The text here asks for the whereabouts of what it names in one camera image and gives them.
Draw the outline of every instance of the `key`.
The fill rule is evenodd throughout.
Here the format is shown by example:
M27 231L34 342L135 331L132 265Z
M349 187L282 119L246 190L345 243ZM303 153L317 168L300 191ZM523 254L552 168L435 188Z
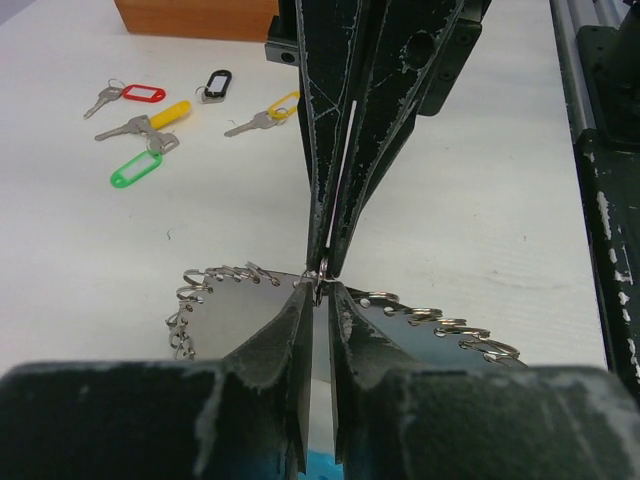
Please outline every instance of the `key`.
M139 117L133 117L124 125L114 128L113 130L109 130L108 132L101 133L100 135L95 136L95 140L101 142L109 137L115 137L116 135L124 135L125 133L146 133L148 130L149 117L146 115L141 115Z
M250 122L229 130L224 134L224 136L235 137L236 135L240 135L242 132L246 132L247 130L253 130L254 128L266 129L275 127L277 124L278 120L269 115L269 112L265 110L264 112L256 113Z
M173 133L161 133L154 131L149 135L149 151L166 155L171 150L180 145L180 140Z
M119 99L122 96L122 91L123 89L120 87L107 87L104 90L102 90L99 94L98 94L98 101L96 102L96 104L91 107L87 113L84 114L84 118L85 120L87 118L91 118L91 116L96 113L98 110L100 110L104 105L106 105L109 102L113 102L114 100Z

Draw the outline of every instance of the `screw hole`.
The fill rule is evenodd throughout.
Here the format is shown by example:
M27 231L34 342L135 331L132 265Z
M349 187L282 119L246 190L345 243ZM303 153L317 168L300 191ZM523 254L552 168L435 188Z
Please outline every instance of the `screw hole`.
M280 55L280 58L284 63L293 63L296 61L296 57L294 57L293 54L289 52L284 52L282 55Z

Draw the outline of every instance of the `white table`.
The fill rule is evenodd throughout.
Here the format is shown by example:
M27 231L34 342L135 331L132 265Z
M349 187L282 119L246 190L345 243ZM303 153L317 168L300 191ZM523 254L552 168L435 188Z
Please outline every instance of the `white table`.
M530 365L605 366L549 7L495 0L484 27L443 112L418 120L364 212L342 280L468 318ZM40 0L0 26L0 65L0 371L170 358L163 319L185 269L302 271L297 120L222 135L297 89L262 45L132 36L110 0ZM219 68L235 75L227 101L197 104ZM169 97L83 120L112 77ZM111 187L143 143L93 136L182 99L194 101L170 129L182 145Z

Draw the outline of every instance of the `blue object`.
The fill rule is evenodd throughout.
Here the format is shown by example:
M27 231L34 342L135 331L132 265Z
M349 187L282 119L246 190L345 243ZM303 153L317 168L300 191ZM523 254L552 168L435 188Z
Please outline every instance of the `blue object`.
M298 480L344 480L342 465L336 465L333 455L309 450L307 474L298 475Z

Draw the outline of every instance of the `wooden box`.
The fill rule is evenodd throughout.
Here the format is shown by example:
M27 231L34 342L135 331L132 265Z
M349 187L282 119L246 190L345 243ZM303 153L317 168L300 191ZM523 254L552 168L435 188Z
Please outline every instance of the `wooden box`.
M264 42L278 0L115 0L131 33Z

